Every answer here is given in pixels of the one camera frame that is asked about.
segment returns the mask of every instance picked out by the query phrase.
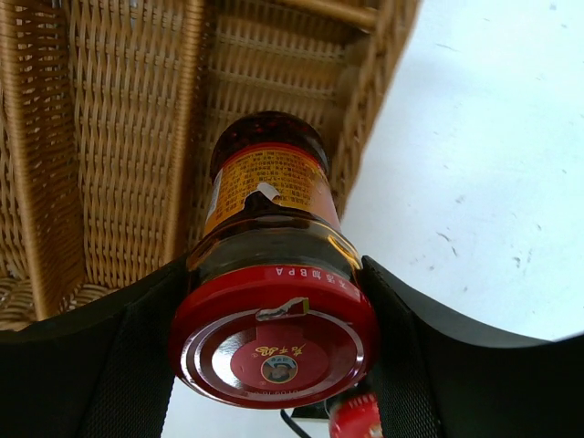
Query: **torn label piece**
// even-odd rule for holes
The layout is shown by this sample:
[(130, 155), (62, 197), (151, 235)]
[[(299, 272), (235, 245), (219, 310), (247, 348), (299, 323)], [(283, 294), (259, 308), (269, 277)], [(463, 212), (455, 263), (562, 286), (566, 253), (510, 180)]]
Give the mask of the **torn label piece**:
[(217, 173), (214, 181), (213, 193), (211, 194), (211, 205), (209, 206), (209, 213), (207, 214), (207, 218), (205, 222), (209, 222), (209, 218), (211, 214), (215, 212), (217, 209), (217, 199), (219, 198), (219, 192), (221, 190), (221, 178), (223, 177), (223, 169)]
[(279, 308), (266, 308), (259, 310), (255, 314), (255, 319), (258, 321), (269, 321), (270, 319), (302, 317), (308, 313), (310, 305), (308, 298), (298, 297), (292, 298), (286, 304)]
[(263, 194), (270, 201), (274, 201), (275, 198), (277, 198), (278, 196), (281, 196), (280, 192), (278, 190), (276, 190), (276, 187), (274, 187), (271, 184), (268, 184), (267, 182), (261, 182), (260, 184), (258, 184), (257, 187), (255, 188), (255, 190), (253, 192), (251, 192), (250, 194), (257, 193), (257, 192), (260, 192), (261, 194)]

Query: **jar label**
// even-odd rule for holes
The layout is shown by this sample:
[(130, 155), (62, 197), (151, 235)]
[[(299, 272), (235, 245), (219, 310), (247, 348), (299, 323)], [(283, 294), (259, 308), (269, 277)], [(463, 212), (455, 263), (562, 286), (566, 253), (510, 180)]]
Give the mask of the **jar label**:
[(244, 210), (246, 198), (256, 192), (340, 229), (329, 182), (317, 160), (294, 146), (261, 143), (231, 157), (217, 174), (205, 234)]

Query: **white surface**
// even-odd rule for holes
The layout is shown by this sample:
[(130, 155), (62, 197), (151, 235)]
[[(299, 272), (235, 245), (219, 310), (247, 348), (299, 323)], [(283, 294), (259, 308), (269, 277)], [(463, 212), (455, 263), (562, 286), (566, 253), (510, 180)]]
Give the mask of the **white surface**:
[[(426, 0), (343, 223), (411, 286), (543, 339), (584, 330), (582, 23), (581, 0)], [(162, 436), (295, 435), (177, 382)]]

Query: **woven rattan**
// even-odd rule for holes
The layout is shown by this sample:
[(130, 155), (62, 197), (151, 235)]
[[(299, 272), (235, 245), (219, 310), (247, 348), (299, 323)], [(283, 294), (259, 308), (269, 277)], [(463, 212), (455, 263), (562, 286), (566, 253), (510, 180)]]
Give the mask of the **woven rattan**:
[(195, 245), (214, 142), (247, 113), (321, 132), (342, 213), (417, 3), (0, 2), (0, 329)]

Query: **red jar lid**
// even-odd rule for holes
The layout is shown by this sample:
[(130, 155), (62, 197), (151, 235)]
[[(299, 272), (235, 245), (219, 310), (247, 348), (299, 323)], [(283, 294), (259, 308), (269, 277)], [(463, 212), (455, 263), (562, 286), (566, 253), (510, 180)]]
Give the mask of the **red jar lid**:
[(328, 430), (330, 438), (383, 438), (375, 395), (364, 394), (342, 403), (333, 411)]
[(198, 287), (177, 310), (178, 377), (221, 402), (281, 409), (345, 391), (369, 370), (379, 338), (367, 298), (307, 266), (254, 266)]

